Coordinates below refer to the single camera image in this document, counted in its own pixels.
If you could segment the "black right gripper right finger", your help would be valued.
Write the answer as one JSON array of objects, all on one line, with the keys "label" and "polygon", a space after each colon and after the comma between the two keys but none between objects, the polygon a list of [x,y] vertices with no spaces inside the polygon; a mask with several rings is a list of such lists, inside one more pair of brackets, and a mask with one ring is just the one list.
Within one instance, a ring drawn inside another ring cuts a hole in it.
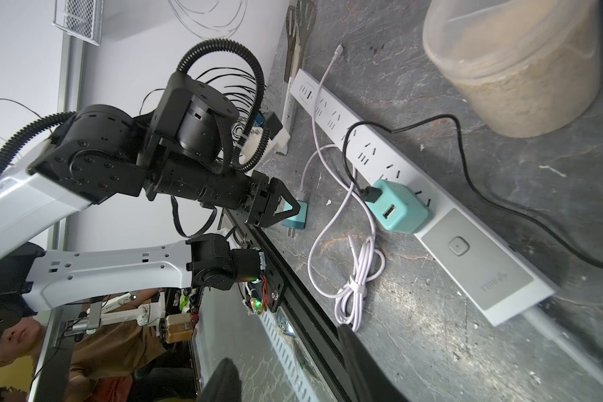
[{"label": "black right gripper right finger", "polygon": [[358,401],[408,402],[393,386],[350,326],[338,327],[344,366]]}]

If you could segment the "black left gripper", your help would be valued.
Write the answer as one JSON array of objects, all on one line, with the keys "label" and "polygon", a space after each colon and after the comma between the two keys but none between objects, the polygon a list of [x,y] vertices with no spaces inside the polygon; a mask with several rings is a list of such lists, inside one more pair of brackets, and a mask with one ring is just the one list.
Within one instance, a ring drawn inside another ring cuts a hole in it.
[{"label": "black left gripper", "polygon": [[244,188],[241,211],[246,224],[267,228],[299,213],[298,199],[281,179],[259,172],[252,176],[241,174],[239,179]]}]

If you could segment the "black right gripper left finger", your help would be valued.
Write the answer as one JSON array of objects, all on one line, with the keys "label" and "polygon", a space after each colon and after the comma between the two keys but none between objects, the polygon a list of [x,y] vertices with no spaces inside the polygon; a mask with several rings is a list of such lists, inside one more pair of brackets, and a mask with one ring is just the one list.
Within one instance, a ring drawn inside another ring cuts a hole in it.
[{"label": "black right gripper left finger", "polygon": [[242,383],[236,365],[224,358],[204,386],[197,402],[241,402]]}]

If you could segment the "teal charger with black cable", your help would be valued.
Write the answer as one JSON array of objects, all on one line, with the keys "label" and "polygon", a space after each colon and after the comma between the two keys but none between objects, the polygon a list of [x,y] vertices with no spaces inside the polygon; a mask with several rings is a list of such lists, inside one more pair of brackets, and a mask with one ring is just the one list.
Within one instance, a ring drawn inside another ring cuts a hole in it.
[{"label": "teal charger with black cable", "polygon": [[413,235],[431,212],[405,185],[380,179],[363,191],[363,199],[378,222],[390,232]]}]

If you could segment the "teal charger with lilac cable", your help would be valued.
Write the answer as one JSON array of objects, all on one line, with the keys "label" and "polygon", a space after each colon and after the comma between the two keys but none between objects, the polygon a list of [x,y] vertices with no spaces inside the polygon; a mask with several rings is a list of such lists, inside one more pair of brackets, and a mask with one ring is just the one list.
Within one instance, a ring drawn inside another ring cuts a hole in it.
[{"label": "teal charger with lilac cable", "polygon": [[285,219],[281,225],[286,227],[287,236],[294,238],[296,233],[306,228],[306,222],[308,217],[308,204],[304,201],[298,200],[300,205],[299,213]]}]

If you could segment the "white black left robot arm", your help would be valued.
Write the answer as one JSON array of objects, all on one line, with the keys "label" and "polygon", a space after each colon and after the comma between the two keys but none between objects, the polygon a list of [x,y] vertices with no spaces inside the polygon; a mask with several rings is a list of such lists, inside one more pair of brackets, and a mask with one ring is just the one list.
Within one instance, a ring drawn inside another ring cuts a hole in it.
[{"label": "white black left robot arm", "polygon": [[131,117],[107,105],[39,119],[0,150],[0,331],[22,318],[96,296],[153,286],[228,290],[258,278],[256,251],[234,251],[218,234],[159,247],[72,254],[46,251],[33,238],[58,221],[117,194],[159,194],[234,210],[246,223],[269,227],[300,210],[281,180],[256,172],[265,150],[247,162],[234,140],[235,105],[189,69],[227,51],[253,71],[255,119],[264,95],[261,65],[243,45],[205,40],[171,75],[157,108]]}]

